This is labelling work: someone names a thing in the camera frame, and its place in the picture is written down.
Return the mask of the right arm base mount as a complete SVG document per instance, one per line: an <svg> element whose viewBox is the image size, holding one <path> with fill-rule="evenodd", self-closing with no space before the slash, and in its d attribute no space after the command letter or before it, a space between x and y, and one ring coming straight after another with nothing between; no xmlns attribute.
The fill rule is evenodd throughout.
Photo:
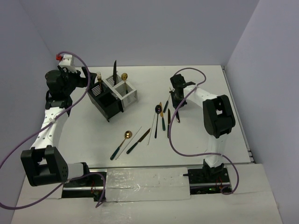
<svg viewBox="0 0 299 224"><path fill-rule="evenodd" d="M188 172L183 174L183 176L188 177L191 195L221 194L231 193L232 191L226 168L209 178L204 177L202 168L189 168Z"/></svg>

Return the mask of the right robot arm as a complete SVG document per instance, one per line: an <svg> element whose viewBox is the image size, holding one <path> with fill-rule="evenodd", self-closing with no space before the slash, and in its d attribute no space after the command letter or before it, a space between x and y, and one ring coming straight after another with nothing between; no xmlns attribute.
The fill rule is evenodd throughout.
<svg viewBox="0 0 299 224"><path fill-rule="evenodd" d="M203 110L203 124L208 133L207 150L203 153L203 177L207 182L214 182L223 170L222 156L228 135L235 126L235 117L227 95L211 94L199 88L194 82L186 82L181 74L170 78L172 87L171 99L175 112L169 119L171 128L174 118L177 118L179 108L190 100Z"/></svg>

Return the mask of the black serrated knife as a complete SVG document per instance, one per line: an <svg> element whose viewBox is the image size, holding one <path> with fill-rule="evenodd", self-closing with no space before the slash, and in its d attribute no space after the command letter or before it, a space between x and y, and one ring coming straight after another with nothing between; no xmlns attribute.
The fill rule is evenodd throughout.
<svg viewBox="0 0 299 224"><path fill-rule="evenodd" d="M117 84L117 61L114 62L114 67L113 67L113 82L114 86Z"/></svg>

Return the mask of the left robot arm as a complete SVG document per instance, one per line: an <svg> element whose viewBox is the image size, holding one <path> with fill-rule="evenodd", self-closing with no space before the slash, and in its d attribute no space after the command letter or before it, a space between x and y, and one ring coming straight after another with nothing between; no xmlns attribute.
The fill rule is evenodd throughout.
<svg viewBox="0 0 299 224"><path fill-rule="evenodd" d="M74 106L72 92L76 88L88 87L94 82L95 75L90 74L86 67L82 67L81 71L71 71L59 66L47 72L45 78L48 91L42 131L31 148L21 153L27 179L34 187L63 183L73 178L79 185L86 186L92 179L87 163L67 163L57 147L63 126Z"/></svg>

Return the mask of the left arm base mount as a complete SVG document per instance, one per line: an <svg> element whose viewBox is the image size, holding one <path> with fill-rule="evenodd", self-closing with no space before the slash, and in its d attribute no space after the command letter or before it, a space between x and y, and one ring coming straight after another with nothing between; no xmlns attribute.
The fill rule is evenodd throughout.
<svg viewBox="0 0 299 224"><path fill-rule="evenodd" d="M92 198L94 202L104 201L105 195L101 198L101 194L106 172L100 174L103 176L93 174L64 184L61 198Z"/></svg>

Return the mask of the gold knife green handle short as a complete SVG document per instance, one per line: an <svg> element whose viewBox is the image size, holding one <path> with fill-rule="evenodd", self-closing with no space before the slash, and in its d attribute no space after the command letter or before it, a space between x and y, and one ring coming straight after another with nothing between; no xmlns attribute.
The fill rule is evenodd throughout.
<svg viewBox="0 0 299 224"><path fill-rule="evenodd" d="M169 138L169 128L170 128L170 122L171 122L171 111L170 111L170 109L168 109L168 111L167 111L167 119L168 119L167 138Z"/></svg>

